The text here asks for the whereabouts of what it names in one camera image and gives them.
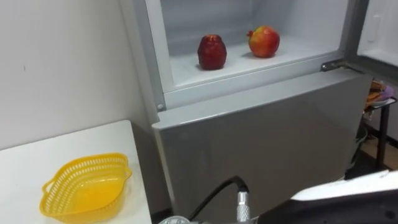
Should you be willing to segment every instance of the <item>white table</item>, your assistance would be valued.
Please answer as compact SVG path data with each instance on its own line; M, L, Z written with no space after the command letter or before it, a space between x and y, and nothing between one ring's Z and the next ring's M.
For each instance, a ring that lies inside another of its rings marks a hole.
M123 209L107 223L151 223L129 121L0 151L0 223L60 223L40 213L41 187L67 162L105 152L125 154L132 170Z

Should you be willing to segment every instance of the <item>refrigerator door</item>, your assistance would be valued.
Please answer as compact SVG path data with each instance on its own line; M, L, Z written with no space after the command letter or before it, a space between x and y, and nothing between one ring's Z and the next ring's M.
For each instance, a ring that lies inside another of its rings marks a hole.
M346 46L350 67L398 83L398 1L356 0Z
M342 178L370 82L339 68L159 113L153 129L175 214L189 216L233 175L249 186L252 216ZM198 218L233 222L236 187Z

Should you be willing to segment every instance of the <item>plastic basket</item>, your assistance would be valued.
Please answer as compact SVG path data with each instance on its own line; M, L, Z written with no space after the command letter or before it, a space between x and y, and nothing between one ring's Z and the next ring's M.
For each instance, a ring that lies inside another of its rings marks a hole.
M120 153L76 159L44 184L40 211L65 223L110 219L123 205L124 183L130 176L128 159Z

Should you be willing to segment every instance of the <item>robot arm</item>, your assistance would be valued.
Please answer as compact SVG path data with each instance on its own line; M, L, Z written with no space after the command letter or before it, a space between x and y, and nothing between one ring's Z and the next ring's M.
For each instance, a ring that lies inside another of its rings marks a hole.
M312 187L260 215L258 224L398 223L398 172Z

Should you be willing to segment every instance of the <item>refrigerator shelf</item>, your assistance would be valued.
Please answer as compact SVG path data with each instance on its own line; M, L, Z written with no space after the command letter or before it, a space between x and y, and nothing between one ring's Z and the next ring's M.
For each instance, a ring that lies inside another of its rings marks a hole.
M257 58L253 56L247 41L229 44L227 46L227 60L224 68L219 70L203 70L198 63L198 54L191 51L185 54L171 55L175 88L187 88L217 80L258 72L322 57L336 51L335 47L317 44L298 37L281 36L280 46L272 58Z

